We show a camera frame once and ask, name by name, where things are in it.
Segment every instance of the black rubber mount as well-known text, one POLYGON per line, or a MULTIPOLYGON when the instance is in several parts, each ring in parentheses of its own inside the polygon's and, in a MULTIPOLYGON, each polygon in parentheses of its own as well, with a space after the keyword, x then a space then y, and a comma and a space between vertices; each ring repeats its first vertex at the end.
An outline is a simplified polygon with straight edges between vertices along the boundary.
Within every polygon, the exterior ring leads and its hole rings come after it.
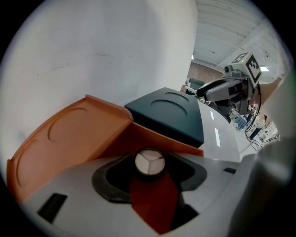
POLYGON ((190 205, 184 202, 183 195, 180 193, 176 211, 171 222, 171 231, 186 224, 188 221, 195 218, 198 214, 199 213, 196 210, 194 210, 190 205))
POLYGON ((134 157, 125 153, 120 158, 98 168, 92 175, 92 186, 109 202, 132 203, 130 179, 134 173, 134 157))
POLYGON ((179 191, 197 189, 207 178, 204 167, 173 152, 168 152, 166 169, 179 191))

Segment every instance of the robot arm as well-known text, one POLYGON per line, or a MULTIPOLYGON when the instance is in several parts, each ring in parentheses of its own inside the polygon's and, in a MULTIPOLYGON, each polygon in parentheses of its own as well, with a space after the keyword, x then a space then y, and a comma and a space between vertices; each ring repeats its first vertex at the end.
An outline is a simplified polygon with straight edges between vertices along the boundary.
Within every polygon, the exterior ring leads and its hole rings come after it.
POLYGON ((197 96, 218 106, 234 107, 241 115, 250 114, 249 101, 255 95, 260 75, 260 67, 252 52, 240 54, 225 67, 222 79, 199 88, 197 96))

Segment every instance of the white wall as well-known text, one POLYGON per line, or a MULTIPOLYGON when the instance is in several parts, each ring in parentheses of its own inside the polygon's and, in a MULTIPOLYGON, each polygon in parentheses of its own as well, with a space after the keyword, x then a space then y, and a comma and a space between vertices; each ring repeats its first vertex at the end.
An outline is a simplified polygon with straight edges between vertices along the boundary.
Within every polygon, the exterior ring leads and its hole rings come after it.
POLYGON ((47 1, 26 20, 0 66, 0 159, 42 122, 91 94, 124 105, 180 90, 197 29, 194 0, 47 1))

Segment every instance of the cable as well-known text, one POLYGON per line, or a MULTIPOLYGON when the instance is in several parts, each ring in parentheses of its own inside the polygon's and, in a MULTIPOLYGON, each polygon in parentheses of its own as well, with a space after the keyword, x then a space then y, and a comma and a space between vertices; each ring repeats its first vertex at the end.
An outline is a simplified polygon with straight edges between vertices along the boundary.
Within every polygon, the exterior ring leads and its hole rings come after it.
POLYGON ((259 107, 258 107, 258 110, 256 111, 256 114, 255 114, 255 116, 254 116, 254 118, 253 118, 251 124, 250 124, 250 125, 246 128, 246 130, 245 130, 245 136, 246 136, 246 138, 247 138, 247 140, 249 141, 249 143, 250 143, 251 146, 252 146, 251 143, 253 143, 253 144, 255 144, 255 145, 259 146, 259 147, 262 147, 261 144, 260 144, 258 141, 254 140, 254 141, 256 141, 256 142, 258 143, 258 144, 256 144, 255 142, 251 141, 250 137, 247 135, 247 132, 249 132, 250 129, 251 129, 251 127, 253 126, 253 124, 254 124, 254 122, 255 122, 255 120, 256 120, 256 118, 257 118, 257 115, 258 115, 258 113, 259 113, 259 111, 260 111, 260 108, 261 108, 261 88, 260 88, 260 84, 259 84, 259 83, 258 83, 258 85, 257 85, 257 89, 258 89, 258 94, 259 94, 259 107))
POLYGON ((270 141, 275 140, 275 139, 278 139, 278 138, 280 138, 280 136, 279 136, 279 135, 276 135, 275 137, 272 137, 272 138, 269 138, 269 139, 266 140, 266 141, 263 141, 263 142, 261 143, 261 147, 263 147, 263 144, 264 144, 264 143, 270 142, 270 141))

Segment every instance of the ceiling light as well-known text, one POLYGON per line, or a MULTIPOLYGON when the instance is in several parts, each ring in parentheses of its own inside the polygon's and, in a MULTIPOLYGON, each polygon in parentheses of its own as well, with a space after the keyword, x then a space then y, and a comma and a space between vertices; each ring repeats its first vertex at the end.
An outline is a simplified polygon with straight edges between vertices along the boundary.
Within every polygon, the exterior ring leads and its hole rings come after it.
POLYGON ((260 67, 260 69, 261 69, 262 72, 269 72, 267 67, 260 67))

